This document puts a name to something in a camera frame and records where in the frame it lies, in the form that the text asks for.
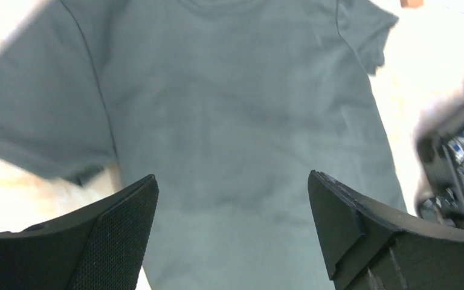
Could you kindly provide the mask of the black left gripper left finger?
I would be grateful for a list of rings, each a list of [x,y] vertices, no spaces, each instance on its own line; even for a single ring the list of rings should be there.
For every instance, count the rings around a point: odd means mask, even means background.
[[[0,289],[135,289],[158,200],[153,175],[25,230],[0,233]]]

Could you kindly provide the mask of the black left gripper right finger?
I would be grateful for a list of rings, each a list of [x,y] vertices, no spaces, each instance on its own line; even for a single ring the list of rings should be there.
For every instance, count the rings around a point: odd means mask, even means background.
[[[308,193],[336,289],[464,290],[464,230],[397,210],[323,172],[311,171]]]

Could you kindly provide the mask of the dark grey t-shirt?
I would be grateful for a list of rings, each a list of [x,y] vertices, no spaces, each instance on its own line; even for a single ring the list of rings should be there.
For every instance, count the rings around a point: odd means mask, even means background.
[[[405,210],[369,75],[370,1],[54,1],[0,55],[0,158],[160,194],[153,289],[332,289],[313,169]]]

